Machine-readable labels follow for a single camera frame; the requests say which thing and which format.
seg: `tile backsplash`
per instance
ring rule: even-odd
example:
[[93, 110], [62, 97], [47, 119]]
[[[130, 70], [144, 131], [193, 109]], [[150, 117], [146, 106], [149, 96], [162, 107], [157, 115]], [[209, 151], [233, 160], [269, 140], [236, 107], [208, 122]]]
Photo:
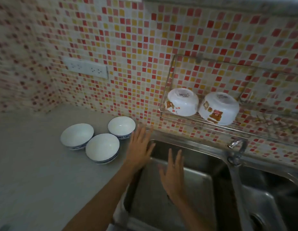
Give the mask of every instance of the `tile backsplash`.
[[[173, 55], [199, 52], [298, 74], [298, 18], [123, 0], [0, 0], [0, 116], [70, 103], [225, 144], [228, 136], [160, 120]], [[109, 79], [71, 72], [63, 57], [105, 64]], [[175, 81], [200, 96], [239, 94], [251, 79], [218, 63], [195, 66], [182, 68]], [[251, 89], [271, 92], [260, 102], [298, 111], [298, 75], [257, 77], [260, 89]], [[298, 167], [295, 147], [251, 138], [246, 153]]]

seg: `sink drain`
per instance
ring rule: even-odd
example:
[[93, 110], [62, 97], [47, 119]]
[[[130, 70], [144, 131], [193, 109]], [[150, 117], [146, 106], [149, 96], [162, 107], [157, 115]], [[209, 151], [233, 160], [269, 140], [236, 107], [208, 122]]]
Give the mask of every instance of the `sink drain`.
[[264, 223], [258, 215], [250, 214], [250, 219], [254, 231], [265, 231]]

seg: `wire dish rack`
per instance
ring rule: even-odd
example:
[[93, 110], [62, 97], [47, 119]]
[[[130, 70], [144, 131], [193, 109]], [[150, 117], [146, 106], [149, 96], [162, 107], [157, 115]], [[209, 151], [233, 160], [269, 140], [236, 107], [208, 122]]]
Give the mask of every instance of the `wire dish rack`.
[[[288, 81], [290, 87], [278, 87], [284, 81]], [[223, 92], [228, 88], [228, 94], [240, 104], [235, 121], [231, 125], [220, 126], [207, 122], [198, 113], [182, 117], [168, 111], [164, 105], [167, 94], [171, 89], [180, 87], [193, 90], [200, 98], [200, 103], [207, 93]], [[290, 95], [297, 99], [296, 102], [284, 104], [279, 101], [284, 97], [287, 100]], [[296, 97], [298, 74], [213, 60], [204, 58], [202, 54], [195, 57], [176, 54], [171, 61], [159, 106], [160, 119], [220, 132], [234, 138], [255, 137], [298, 147], [298, 112], [294, 111], [298, 105]]]

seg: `metal rack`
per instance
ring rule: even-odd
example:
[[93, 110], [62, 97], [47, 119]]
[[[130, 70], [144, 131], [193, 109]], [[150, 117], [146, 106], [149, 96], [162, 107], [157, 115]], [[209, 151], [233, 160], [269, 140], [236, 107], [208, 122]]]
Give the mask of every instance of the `metal rack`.
[[295, 73], [287, 73], [284, 71], [275, 71], [272, 69], [238, 65], [230, 62], [223, 62], [213, 60], [210, 58], [204, 58], [202, 54], [198, 54], [196, 57], [185, 56], [176, 54], [174, 55], [171, 66], [169, 69], [166, 85], [164, 87], [163, 97], [159, 106], [160, 119], [166, 119], [179, 124], [185, 124], [193, 127], [198, 127], [206, 130], [211, 130], [223, 134], [227, 134], [234, 138], [248, 139], [255, 137], [259, 139], [265, 139], [274, 143], [282, 143], [294, 147], [298, 147], [298, 112], [280, 112], [270, 105], [259, 105], [257, 99], [250, 92], [247, 97], [242, 98], [245, 89], [244, 87], [238, 97], [235, 97], [240, 104], [240, 112], [237, 115], [236, 120], [228, 126], [220, 126], [212, 124], [203, 119], [199, 114], [195, 114], [189, 117], [182, 117], [172, 112], [169, 112], [164, 103], [167, 98], [168, 92], [173, 89], [174, 77], [176, 74], [176, 65], [179, 58], [193, 59], [195, 64], [199, 65], [201, 62], [213, 62], [213, 63], [226, 63], [227, 65], [246, 67], [252, 71], [252, 78], [257, 70], [263, 70], [267, 73], [283, 74], [285, 76], [298, 76]]

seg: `left hand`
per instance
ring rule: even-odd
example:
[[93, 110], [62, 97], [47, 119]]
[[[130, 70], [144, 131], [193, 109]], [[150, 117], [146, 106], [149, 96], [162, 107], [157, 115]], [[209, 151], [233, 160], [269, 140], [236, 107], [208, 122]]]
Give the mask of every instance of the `left hand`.
[[150, 131], [146, 133], [146, 127], [139, 125], [136, 132], [132, 132], [125, 164], [128, 164], [135, 171], [144, 167], [150, 160], [151, 152], [155, 146], [155, 143], [152, 143], [147, 150], [152, 131], [153, 128], [151, 127]]

